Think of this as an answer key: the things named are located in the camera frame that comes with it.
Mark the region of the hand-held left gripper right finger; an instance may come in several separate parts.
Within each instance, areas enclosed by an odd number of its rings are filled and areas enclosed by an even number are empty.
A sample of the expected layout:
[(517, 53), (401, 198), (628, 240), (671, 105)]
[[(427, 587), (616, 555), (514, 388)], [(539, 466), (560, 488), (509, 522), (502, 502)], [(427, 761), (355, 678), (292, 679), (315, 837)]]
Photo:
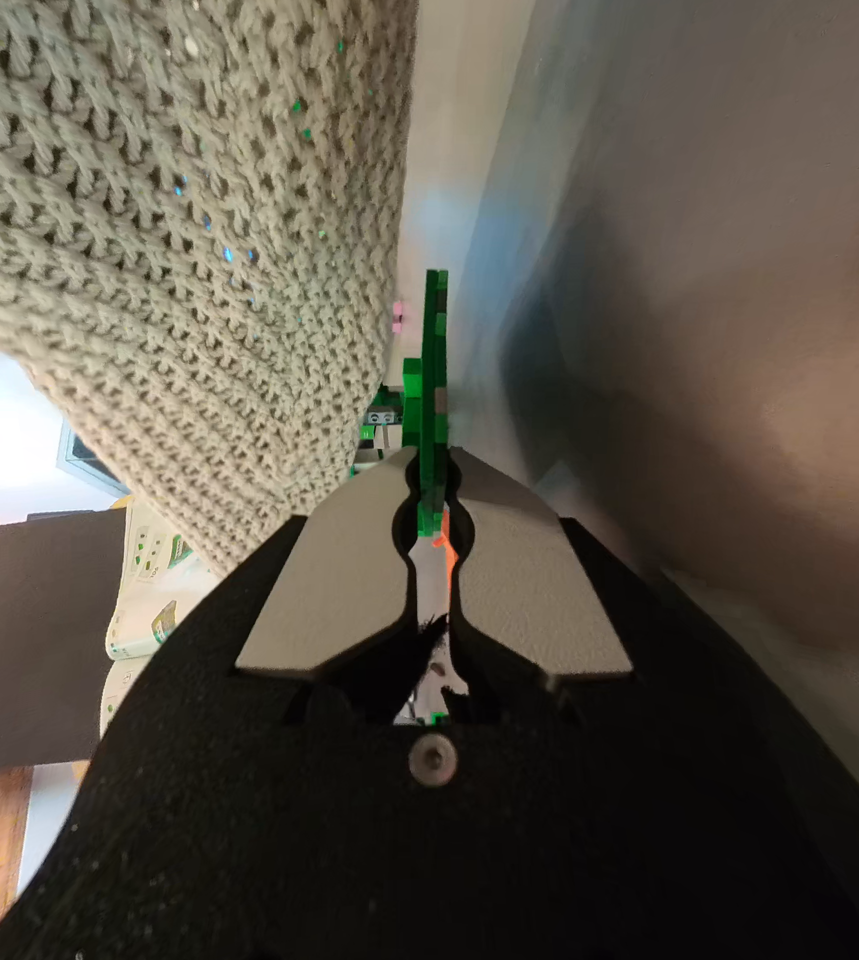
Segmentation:
[(452, 523), (467, 517), (457, 547), (453, 629), (486, 638), (551, 680), (628, 677), (629, 655), (564, 532), (534, 491), (463, 448)]

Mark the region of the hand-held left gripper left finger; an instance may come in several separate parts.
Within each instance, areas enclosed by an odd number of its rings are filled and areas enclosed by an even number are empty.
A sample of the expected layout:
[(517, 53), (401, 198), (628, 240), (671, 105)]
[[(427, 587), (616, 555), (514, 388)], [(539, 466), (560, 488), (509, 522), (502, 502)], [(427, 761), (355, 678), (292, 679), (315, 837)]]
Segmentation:
[(235, 660), (253, 676), (308, 679), (416, 622), (401, 517), (413, 498), (407, 447), (308, 517)]

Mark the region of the green lego plate assembly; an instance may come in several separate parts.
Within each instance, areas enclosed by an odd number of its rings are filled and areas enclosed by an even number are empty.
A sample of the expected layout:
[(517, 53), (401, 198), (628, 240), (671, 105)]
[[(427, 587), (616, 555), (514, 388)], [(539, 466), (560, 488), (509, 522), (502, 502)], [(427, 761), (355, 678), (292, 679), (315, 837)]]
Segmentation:
[(417, 451), (419, 537), (442, 531), (448, 472), (447, 327), (449, 274), (425, 275), (421, 353), (402, 366), (402, 444)]

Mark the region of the person's right forearm knit sleeve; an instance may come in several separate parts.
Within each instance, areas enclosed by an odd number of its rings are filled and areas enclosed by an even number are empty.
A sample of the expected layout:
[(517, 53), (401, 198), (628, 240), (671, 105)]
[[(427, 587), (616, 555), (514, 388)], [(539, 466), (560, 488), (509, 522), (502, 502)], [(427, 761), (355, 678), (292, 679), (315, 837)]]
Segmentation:
[(418, 2), (0, 2), (0, 353), (221, 575), (388, 365)]

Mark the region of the grey and green lego pieces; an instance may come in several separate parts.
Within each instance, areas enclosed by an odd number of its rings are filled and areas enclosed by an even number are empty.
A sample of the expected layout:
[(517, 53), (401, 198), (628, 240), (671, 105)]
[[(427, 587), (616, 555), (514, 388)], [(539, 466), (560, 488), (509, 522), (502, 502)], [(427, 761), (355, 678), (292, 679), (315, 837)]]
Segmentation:
[(386, 385), (379, 386), (363, 414), (350, 477), (365, 473), (401, 449), (403, 414), (403, 393)]

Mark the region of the lego instruction booklet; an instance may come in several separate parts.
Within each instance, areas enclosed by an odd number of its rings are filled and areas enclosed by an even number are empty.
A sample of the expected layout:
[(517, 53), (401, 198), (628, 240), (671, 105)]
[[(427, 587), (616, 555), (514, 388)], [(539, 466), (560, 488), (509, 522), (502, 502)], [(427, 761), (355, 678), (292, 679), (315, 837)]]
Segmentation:
[(127, 502), (119, 590), (105, 633), (111, 668), (100, 701), (100, 736), (157, 650), (220, 581), (171, 522), (135, 499)]

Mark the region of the grey framed box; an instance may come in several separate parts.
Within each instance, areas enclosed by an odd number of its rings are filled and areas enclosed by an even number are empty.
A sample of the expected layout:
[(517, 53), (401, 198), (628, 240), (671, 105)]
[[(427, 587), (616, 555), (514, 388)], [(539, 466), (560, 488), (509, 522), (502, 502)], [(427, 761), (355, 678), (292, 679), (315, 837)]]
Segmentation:
[(100, 457), (87, 447), (65, 419), (61, 423), (55, 465), (64, 473), (86, 482), (105, 494), (123, 498), (131, 493), (128, 486), (125, 486), (100, 460)]

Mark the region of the dark brown panel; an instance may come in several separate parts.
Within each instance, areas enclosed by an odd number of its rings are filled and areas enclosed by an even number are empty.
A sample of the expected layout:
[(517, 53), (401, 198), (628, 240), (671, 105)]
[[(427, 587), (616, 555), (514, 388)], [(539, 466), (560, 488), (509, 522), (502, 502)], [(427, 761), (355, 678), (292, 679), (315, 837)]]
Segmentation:
[(97, 749), (124, 532), (123, 510), (0, 525), (0, 769)]

